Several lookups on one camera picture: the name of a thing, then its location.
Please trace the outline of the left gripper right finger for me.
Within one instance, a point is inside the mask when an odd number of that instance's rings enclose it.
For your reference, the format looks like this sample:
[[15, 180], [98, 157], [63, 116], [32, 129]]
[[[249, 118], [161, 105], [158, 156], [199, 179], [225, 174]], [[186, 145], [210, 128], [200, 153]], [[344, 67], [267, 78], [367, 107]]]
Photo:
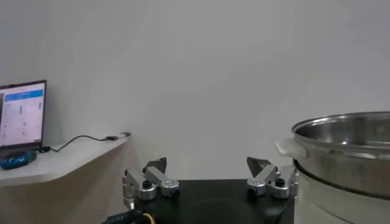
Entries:
[[266, 159], [247, 157], [252, 178], [247, 180], [249, 198], [259, 198], [270, 193], [274, 198], [289, 198], [298, 195], [299, 181], [293, 165], [277, 167]]

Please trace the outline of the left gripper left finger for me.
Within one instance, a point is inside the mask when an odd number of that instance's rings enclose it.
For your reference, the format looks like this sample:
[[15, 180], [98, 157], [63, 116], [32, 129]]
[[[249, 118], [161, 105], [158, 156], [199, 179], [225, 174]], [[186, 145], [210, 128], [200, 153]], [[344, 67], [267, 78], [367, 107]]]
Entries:
[[149, 161], [142, 170], [126, 169], [122, 176], [122, 200], [128, 210], [135, 209], [135, 202], [149, 203], [158, 193], [162, 198], [176, 201], [180, 197], [180, 183], [166, 176], [168, 160], [162, 157]]

